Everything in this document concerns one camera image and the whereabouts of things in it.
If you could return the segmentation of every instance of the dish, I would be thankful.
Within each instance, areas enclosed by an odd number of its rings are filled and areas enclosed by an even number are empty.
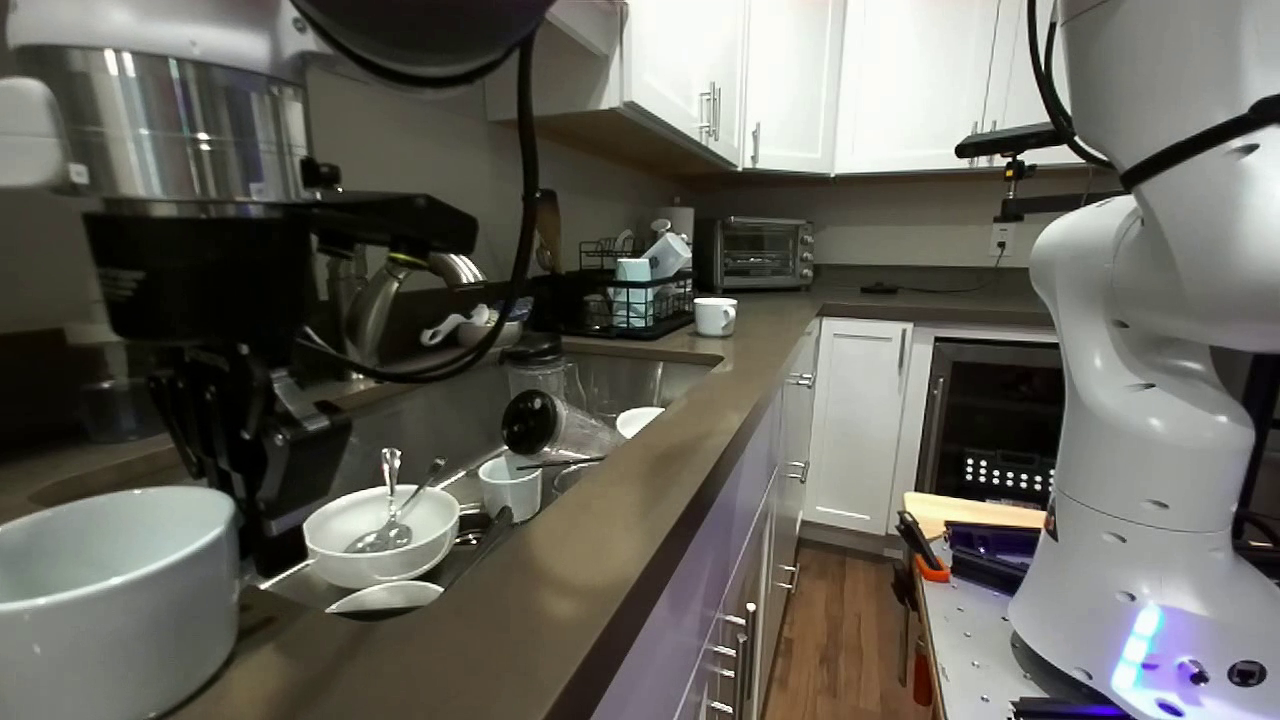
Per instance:
[[[427,606],[445,597],[441,584],[427,580],[384,580],[384,584],[369,584],[337,602],[327,602],[327,616],[384,616],[384,611],[406,611],[406,606]]]
[[[640,435],[645,423],[651,423],[659,410],[663,410],[663,408],[627,408],[627,410],[617,414],[613,426],[617,426],[625,438],[633,438],[633,435]]]
[[[452,539],[458,502],[424,486],[424,494],[399,515],[410,529],[410,545],[389,551],[347,551],[347,545],[389,519],[389,491],[364,486],[340,494],[302,519],[302,545],[318,580],[337,586],[369,586],[397,577],[424,577],[436,566]]]

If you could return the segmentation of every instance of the upper cabinet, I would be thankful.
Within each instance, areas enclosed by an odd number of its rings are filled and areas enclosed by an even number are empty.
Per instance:
[[[997,0],[849,0],[834,172],[968,166]]]
[[[997,166],[955,141],[1042,120],[1023,19],[1027,0],[558,0],[530,104],[549,135],[666,172]],[[486,79],[492,120],[512,83]]]
[[[535,114],[580,120],[580,130],[593,135],[599,130],[593,120],[620,111],[735,166],[744,154],[744,8],[749,0],[613,0],[607,37],[617,40],[603,55],[577,30],[545,30],[535,43]],[[517,114],[512,83],[512,64],[486,79],[492,120]]]
[[[625,104],[738,164],[749,0],[633,0]]]
[[[831,172],[845,0],[752,0],[744,166]]]
[[[849,2],[834,172],[991,166],[997,159],[955,159],[955,142],[968,130],[1042,120],[1027,61],[1027,0]]]
[[[1053,0],[1036,0],[1036,2],[1041,2],[1036,19],[1041,19],[1041,50],[1042,50],[1042,37],[1055,2]],[[1073,106],[1073,79],[1066,79],[1061,37],[1053,50],[1053,79],[1062,106]],[[997,49],[991,49],[991,79],[985,101],[989,101],[985,106],[989,129],[1049,123],[1049,111],[1030,76],[1030,50],[1027,50],[1027,0],[997,0]],[[1073,149],[1041,149],[1041,150],[1027,150],[1027,159],[1081,164]]]
[[[549,19],[594,55],[607,55],[617,43],[613,0],[556,0]]]

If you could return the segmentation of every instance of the brown countertop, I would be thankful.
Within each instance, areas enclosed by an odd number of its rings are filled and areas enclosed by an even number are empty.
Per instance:
[[[1049,329],[1042,309],[1017,298],[980,309],[955,294],[781,290],[744,294],[731,340],[670,333],[633,343],[633,352],[693,352],[720,364],[645,435],[466,566],[441,602],[392,620],[266,606],[228,668],[174,717],[580,717],[607,686],[656,584],[677,566],[693,534],[677,529],[708,506],[757,399],[775,388],[787,346],[814,312]],[[43,465],[0,468],[0,486],[4,471],[35,483],[31,468],[71,483],[91,454]],[[127,468],[174,471],[164,438],[145,438],[117,447],[113,471],[97,474],[127,474]],[[0,515],[23,506],[31,498],[10,494],[7,483]]]

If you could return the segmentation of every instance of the small white bowl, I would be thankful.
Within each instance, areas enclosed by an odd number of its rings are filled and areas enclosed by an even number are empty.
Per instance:
[[[633,438],[633,435],[640,435],[659,410],[663,410],[663,408],[627,408],[627,410],[617,414],[613,426],[617,426],[625,438]]]
[[[506,454],[495,454],[478,465],[478,502],[486,515],[512,506],[512,525],[522,525],[545,506],[545,471],[512,468]]]
[[[389,519],[389,491],[364,486],[314,506],[302,519],[302,545],[318,580],[337,586],[369,586],[397,577],[424,577],[436,566],[452,539],[458,502],[424,486],[410,506],[399,515],[410,529],[410,545],[389,551],[347,551],[347,545]]]

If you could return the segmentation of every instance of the wooden floor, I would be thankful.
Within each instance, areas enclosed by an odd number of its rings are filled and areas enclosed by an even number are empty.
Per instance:
[[[881,561],[800,545],[767,720],[929,720],[898,686],[898,602]]]

